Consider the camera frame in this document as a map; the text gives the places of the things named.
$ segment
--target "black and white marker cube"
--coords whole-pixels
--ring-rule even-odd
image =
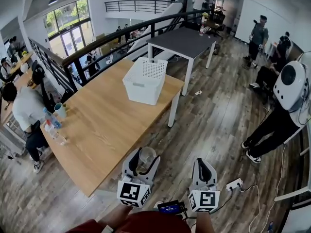
[[[218,207],[220,191],[192,190],[189,195],[191,209],[194,212],[209,212]]]
[[[117,196],[122,204],[141,208],[150,194],[150,186],[147,184],[137,184],[125,181],[119,181],[118,183]]]

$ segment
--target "mug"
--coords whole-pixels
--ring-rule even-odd
[[[62,103],[56,104],[54,110],[61,118],[66,118],[67,116],[66,108],[63,106]]]

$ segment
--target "power strip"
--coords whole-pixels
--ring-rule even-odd
[[[242,187],[242,185],[243,185],[243,181],[240,178],[238,178],[237,180],[228,183],[226,186],[226,189],[230,191],[231,189],[233,190],[234,188]]]

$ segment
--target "red shirt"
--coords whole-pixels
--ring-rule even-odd
[[[95,220],[79,225],[67,233],[102,233],[104,227]],[[175,215],[139,212],[128,216],[115,233],[191,233],[189,226]]]

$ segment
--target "white plastic basket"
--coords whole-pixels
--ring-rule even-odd
[[[167,61],[138,58],[123,78],[129,100],[156,105],[164,81]]]

